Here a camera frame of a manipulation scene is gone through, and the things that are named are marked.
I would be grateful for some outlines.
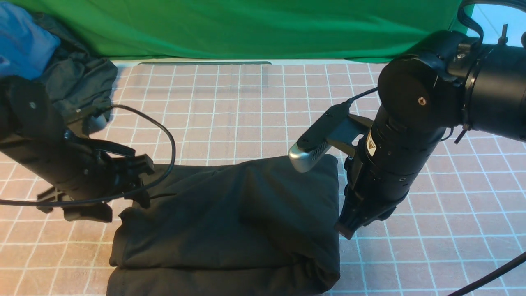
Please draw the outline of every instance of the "crumpled black cloth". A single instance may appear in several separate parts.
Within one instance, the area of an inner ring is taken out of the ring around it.
[[[110,106],[117,67],[107,58],[92,56],[85,45],[51,16],[36,13],[33,19],[61,41],[42,76],[36,80],[46,86],[51,102],[62,116],[88,106],[100,110]],[[110,112],[104,117],[109,121]]]
[[[174,195],[125,209],[107,295],[321,294],[339,280],[337,160],[308,173],[288,157],[176,166],[150,191]],[[165,170],[156,168],[156,179]]]

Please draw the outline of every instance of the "blue fabric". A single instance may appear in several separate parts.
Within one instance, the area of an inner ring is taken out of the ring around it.
[[[36,25],[27,11],[0,1],[0,78],[40,77],[59,45],[60,39]]]

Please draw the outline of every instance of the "black cable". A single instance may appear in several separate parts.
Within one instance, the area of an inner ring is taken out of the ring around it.
[[[174,195],[177,195],[177,193],[161,193],[161,194],[156,194],[156,195],[150,196],[150,199],[154,200],[154,199],[164,198],[166,196],[174,196]]]
[[[472,29],[477,34],[479,34],[480,38],[477,41],[476,47],[479,47],[482,44],[482,41],[484,39],[484,30],[477,22],[475,22],[472,18],[470,18],[464,11],[464,8],[466,6],[474,5],[474,4],[503,5],[503,6],[512,7],[515,9],[519,9],[523,12],[526,12],[526,1],[524,0],[463,0],[462,3],[460,4],[459,10],[457,11],[457,19],[462,25]]]
[[[445,141],[445,140],[451,138],[452,135],[453,135],[453,127],[450,127],[450,128],[449,128],[449,135],[448,135],[447,137],[442,138],[442,139],[440,140],[440,142]]]
[[[377,91],[377,90],[378,90],[378,87],[371,88],[371,89],[368,90],[368,91],[364,91],[364,92],[361,93],[361,94],[357,94],[357,95],[355,95],[354,97],[347,99],[344,103],[345,103],[345,104],[348,104],[349,107],[350,107],[351,104],[352,104],[354,101],[356,101],[357,99],[359,99],[359,98],[361,98],[361,97],[363,97],[363,96],[366,96],[366,95],[368,95],[368,94],[372,94],[373,92],[375,92],[375,91]]]
[[[150,121],[151,123],[155,124],[158,128],[160,128],[168,136],[168,138],[170,140],[170,144],[171,144],[171,158],[170,158],[170,163],[168,164],[168,168],[166,169],[164,174],[162,174],[155,181],[153,181],[153,182],[151,182],[148,185],[145,185],[143,187],[140,187],[140,188],[137,188],[137,189],[134,189],[134,190],[122,193],[122,194],[115,194],[115,195],[111,195],[111,196],[105,196],[103,198],[97,198],[97,199],[92,199],[92,200],[80,200],[80,201],[63,201],[63,202],[30,202],[30,201],[0,200],[0,205],[45,206],[45,207],[58,208],[58,207],[62,207],[62,206],[85,205],[85,204],[92,204],[92,203],[98,203],[98,202],[109,202],[109,201],[112,201],[112,200],[115,200],[115,199],[124,198],[126,196],[134,195],[134,194],[140,193],[142,191],[151,189],[151,188],[159,185],[160,182],[162,182],[164,179],[166,179],[166,177],[168,177],[168,175],[170,174],[170,172],[174,168],[175,155],[176,155],[175,140],[174,140],[174,137],[171,135],[170,131],[166,127],[164,127],[162,124],[157,122],[155,119],[151,118],[150,116],[144,114],[143,112],[141,112],[141,111],[139,111],[137,109],[134,109],[134,108],[128,107],[128,106],[124,106],[124,105],[111,105],[111,107],[109,109],[111,110],[113,108],[119,108],[119,109],[128,110],[130,112],[133,112],[133,113],[139,115],[140,117],[142,117],[142,118]]]
[[[490,274],[486,275],[485,277],[481,278],[480,280],[474,281],[470,283],[469,285],[465,286],[464,288],[457,290],[448,296],[462,296],[466,295],[485,284],[488,284],[489,282],[498,279],[499,277],[503,276],[510,270],[516,268],[517,266],[523,264],[526,262],[526,252],[522,253],[521,255],[517,256],[515,259],[511,260],[510,262],[504,264],[503,266],[497,268],[495,271],[491,272]]]

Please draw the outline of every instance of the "grid mat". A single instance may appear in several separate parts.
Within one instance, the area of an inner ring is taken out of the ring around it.
[[[114,103],[163,122],[177,163],[234,164],[286,155],[328,107],[375,86],[383,65],[138,65],[119,69]],[[353,104],[374,118],[376,94]],[[94,135],[169,161],[168,138],[136,115],[116,110]],[[346,179],[338,157],[340,205]],[[439,144],[386,222],[341,238],[341,280],[326,295],[446,295],[526,249],[526,148],[487,133]],[[0,154],[0,195],[32,200],[46,182]],[[102,295],[118,213],[111,224],[65,222],[62,211],[0,206],[0,295]],[[526,266],[472,295],[526,295]]]

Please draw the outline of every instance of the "green backdrop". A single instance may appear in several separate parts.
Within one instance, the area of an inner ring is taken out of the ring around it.
[[[379,61],[449,28],[461,0],[11,2],[59,19],[103,56]]]

